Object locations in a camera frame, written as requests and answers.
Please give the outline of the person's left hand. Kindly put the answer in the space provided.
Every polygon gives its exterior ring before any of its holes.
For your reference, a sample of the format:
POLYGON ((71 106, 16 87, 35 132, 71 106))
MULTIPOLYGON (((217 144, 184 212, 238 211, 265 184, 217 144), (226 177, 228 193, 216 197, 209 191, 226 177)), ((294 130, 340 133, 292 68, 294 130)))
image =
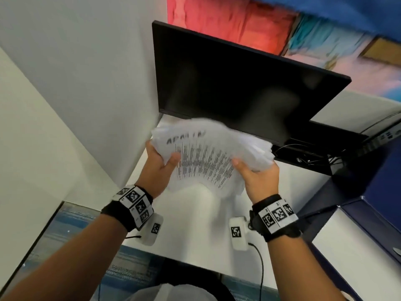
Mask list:
POLYGON ((146 142, 146 152, 148 155, 147 160, 134 185, 140 187, 155 199, 166 189, 171 176, 163 174, 162 169, 167 162, 164 162, 150 140, 146 142))

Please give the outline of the person's right hand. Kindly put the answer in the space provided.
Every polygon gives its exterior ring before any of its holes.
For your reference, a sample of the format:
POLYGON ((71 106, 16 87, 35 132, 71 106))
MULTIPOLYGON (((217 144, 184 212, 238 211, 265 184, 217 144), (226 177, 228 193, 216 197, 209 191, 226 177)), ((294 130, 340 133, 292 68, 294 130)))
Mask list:
POLYGON ((273 164, 264 171, 251 171, 250 178, 243 178, 245 190, 253 204, 279 193, 279 167, 273 164))

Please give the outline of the stack of white printed papers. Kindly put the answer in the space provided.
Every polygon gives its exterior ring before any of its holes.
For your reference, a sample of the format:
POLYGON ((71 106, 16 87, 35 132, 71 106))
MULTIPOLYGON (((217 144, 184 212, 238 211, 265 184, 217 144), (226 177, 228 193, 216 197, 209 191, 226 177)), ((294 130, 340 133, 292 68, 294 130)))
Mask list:
POLYGON ((268 169, 275 158, 270 142, 206 118, 156 127, 151 143, 165 162, 173 152, 181 155, 168 183, 170 191, 202 184, 219 198, 239 196, 245 189, 233 157, 253 171, 268 169))

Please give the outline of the person's left forearm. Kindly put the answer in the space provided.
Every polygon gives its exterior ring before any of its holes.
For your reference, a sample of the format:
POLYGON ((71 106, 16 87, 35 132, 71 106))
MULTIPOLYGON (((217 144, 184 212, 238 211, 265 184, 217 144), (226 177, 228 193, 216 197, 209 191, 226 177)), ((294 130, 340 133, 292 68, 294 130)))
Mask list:
POLYGON ((2 301, 90 301, 128 232, 135 228, 129 212, 102 213, 2 301))

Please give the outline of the person's right forearm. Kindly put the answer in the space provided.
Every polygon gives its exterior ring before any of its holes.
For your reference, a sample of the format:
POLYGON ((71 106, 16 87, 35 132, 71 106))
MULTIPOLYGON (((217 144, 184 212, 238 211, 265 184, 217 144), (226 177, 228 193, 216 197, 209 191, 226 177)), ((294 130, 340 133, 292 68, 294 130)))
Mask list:
POLYGON ((302 237, 273 234, 267 245, 281 301, 346 301, 302 237))

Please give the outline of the black marker wristband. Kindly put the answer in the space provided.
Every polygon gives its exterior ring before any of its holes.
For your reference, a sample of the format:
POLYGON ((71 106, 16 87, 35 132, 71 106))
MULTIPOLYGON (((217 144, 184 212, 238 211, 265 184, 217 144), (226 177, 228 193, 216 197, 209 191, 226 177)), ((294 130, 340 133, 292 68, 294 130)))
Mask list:
POLYGON ((302 231, 297 225, 298 216, 279 194, 254 204, 249 211, 250 224, 268 243, 279 237, 299 238, 302 231))
POLYGON ((153 197, 144 188, 128 185, 112 197, 101 214, 116 219, 127 232, 141 230, 154 214, 152 203, 153 197))

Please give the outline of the black computer monitor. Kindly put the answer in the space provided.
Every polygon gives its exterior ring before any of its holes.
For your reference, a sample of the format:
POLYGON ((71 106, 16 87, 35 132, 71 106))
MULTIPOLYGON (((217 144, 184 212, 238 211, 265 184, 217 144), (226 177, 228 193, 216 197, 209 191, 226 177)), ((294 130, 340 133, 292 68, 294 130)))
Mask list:
POLYGON ((160 21, 152 22, 152 34, 159 112, 206 117, 276 145, 351 82, 346 75, 160 21))

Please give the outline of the black monitor stand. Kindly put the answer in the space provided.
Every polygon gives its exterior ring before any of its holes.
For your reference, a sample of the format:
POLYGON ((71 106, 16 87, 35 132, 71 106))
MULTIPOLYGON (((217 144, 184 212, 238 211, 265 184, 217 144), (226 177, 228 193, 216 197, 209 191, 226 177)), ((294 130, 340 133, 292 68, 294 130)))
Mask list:
POLYGON ((367 135, 314 121, 293 127, 283 144, 273 145, 276 161, 313 172, 332 175, 331 166, 361 145, 367 135))

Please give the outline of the person's black garment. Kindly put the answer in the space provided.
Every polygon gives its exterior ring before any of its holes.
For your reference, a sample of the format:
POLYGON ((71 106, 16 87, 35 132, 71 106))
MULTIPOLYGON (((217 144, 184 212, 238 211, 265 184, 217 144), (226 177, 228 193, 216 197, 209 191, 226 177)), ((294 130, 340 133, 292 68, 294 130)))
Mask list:
POLYGON ((165 283, 173 286, 190 284, 203 288, 212 294, 217 301, 235 301, 230 290, 221 282, 217 274, 203 268, 166 264, 158 274, 155 285, 165 283))

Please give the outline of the person's white shirt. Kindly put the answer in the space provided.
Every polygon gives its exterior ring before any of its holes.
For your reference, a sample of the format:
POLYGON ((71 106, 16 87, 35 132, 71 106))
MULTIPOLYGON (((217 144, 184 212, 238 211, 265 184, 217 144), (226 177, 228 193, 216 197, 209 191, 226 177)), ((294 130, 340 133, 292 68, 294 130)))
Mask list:
POLYGON ((144 288, 134 293, 129 301, 217 301, 204 290, 190 284, 173 286, 165 283, 144 288))

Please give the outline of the blue desk partition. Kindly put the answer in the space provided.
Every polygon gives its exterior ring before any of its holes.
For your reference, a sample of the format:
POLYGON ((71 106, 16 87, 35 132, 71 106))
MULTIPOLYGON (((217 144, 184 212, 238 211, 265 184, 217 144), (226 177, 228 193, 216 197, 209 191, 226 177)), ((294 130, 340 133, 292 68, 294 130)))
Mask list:
POLYGON ((401 137, 347 163, 302 207, 308 243, 337 208, 401 266, 401 137))

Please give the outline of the grey computer device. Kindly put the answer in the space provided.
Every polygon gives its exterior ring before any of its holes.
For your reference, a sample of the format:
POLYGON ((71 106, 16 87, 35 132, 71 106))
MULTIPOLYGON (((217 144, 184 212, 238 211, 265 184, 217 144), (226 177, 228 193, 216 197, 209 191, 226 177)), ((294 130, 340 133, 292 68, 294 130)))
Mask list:
POLYGON ((374 151, 381 146, 386 145, 390 141, 401 136, 401 118, 392 123, 387 128, 377 132, 373 136, 368 137, 362 146, 356 151, 357 157, 363 156, 371 151, 374 151))

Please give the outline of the colourful wall painting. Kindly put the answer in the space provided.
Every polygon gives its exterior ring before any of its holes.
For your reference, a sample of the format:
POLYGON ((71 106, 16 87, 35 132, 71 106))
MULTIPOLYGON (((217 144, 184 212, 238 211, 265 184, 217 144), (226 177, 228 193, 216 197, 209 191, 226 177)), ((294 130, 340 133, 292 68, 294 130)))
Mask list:
POLYGON ((401 66, 363 56, 374 36, 254 0, 166 0, 168 23, 351 77, 347 90, 401 103, 401 66))

